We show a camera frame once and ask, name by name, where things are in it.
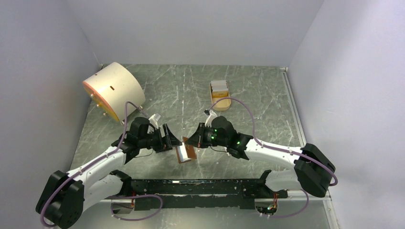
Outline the brown leather card holder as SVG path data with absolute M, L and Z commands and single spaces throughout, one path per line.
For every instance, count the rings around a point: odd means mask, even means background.
M 194 147 L 192 145 L 186 144 L 187 140 L 188 140 L 188 138 L 183 136 L 181 145 L 175 147 L 179 164 L 183 164 L 183 163 L 197 159 L 197 155 L 195 153 Z

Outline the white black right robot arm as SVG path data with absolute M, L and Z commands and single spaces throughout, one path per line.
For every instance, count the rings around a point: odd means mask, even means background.
M 334 164 L 314 144 L 292 147 L 255 140 L 252 135 L 237 132 L 223 116 L 209 124 L 199 123 L 186 144 L 196 148 L 222 146 L 237 159 L 280 165 L 283 171 L 265 172 L 264 181 L 258 184 L 257 190 L 265 198 L 284 189 L 302 189 L 323 198 L 334 180 Z

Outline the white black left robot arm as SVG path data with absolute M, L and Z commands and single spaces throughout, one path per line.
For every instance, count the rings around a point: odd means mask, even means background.
M 141 149 L 159 153 L 181 145 L 167 124 L 154 127 L 147 118 L 135 118 L 129 130 L 98 157 L 76 169 L 57 170 L 50 175 L 35 207 L 41 223 L 68 229 L 97 202 L 115 195 L 127 198 L 132 192 L 132 179 L 119 170 L 121 167 L 136 158 Z

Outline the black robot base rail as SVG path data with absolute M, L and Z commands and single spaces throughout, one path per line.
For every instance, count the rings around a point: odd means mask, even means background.
M 274 192 L 263 179 L 134 179 L 113 199 L 136 196 L 135 210 L 154 208 L 255 209 L 259 199 L 287 198 L 286 190 Z

